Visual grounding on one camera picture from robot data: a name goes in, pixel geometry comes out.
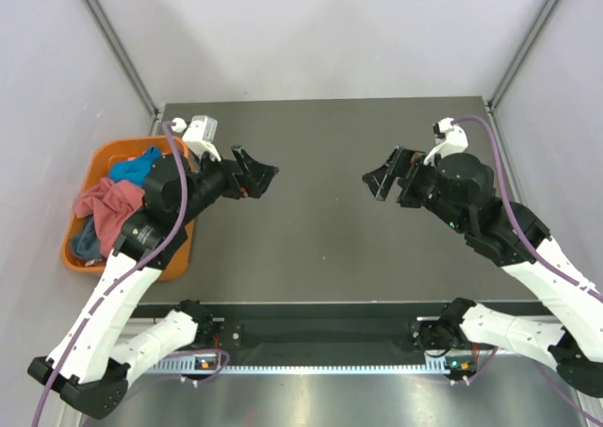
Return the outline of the pink t shirt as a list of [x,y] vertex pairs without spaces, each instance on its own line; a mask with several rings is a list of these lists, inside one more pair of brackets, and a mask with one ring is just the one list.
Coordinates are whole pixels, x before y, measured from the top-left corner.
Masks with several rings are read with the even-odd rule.
[[103,177],[76,198],[73,213],[78,219],[92,216],[103,257],[109,256],[123,224],[142,208],[143,196],[144,190],[128,180]]

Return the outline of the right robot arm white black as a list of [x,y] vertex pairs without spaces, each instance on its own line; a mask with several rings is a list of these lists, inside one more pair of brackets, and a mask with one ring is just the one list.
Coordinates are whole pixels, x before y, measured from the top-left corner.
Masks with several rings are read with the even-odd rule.
[[362,180],[373,198],[384,200],[399,185],[397,202],[425,208],[464,236],[478,255],[527,287],[555,321],[524,320],[484,304],[457,298],[432,325],[439,348],[467,342],[487,344],[530,358],[555,370],[575,390],[602,395],[602,304],[564,256],[549,229],[527,207],[512,203],[531,255],[513,230],[494,188],[493,170],[471,154],[438,157],[395,148],[384,164]]

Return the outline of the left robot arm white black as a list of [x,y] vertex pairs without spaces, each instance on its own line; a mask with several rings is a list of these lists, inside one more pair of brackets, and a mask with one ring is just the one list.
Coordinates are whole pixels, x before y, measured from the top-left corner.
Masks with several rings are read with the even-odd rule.
[[168,355],[216,344],[217,326],[200,303],[185,300],[147,331],[120,343],[119,336],[145,292],[187,241],[187,225],[219,198],[258,199],[278,173],[243,147],[233,158],[203,153],[193,171],[185,156],[156,158],[143,180],[143,205],[122,226],[89,301],[70,332],[28,374],[70,407],[103,419],[130,386]]

